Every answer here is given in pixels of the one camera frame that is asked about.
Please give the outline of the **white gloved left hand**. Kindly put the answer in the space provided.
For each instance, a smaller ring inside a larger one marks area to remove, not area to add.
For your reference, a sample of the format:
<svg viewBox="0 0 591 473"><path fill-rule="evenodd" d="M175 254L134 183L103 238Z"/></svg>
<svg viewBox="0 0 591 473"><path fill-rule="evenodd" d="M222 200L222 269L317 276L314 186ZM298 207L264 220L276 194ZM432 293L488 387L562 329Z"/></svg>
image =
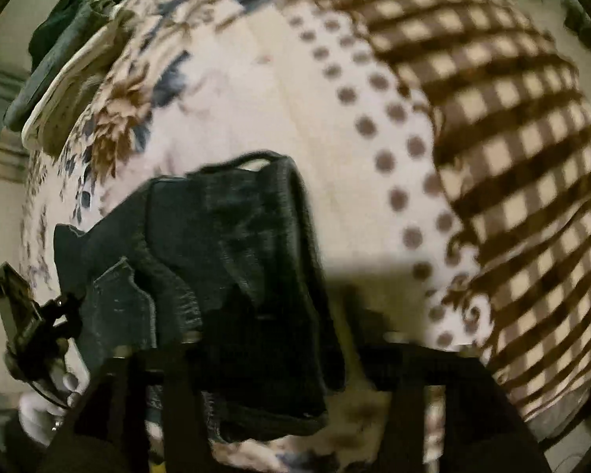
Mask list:
<svg viewBox="0 0 591 473"><path fill-rule="evenodd" d="M59 421L76 405L78 398L85 392L88 382L79 382L71 372L66 372L61 380L66 402L52 402L48 394L37 391L21 395L18 408L18 420L30 440L46 449L55 437Z"/></svg>

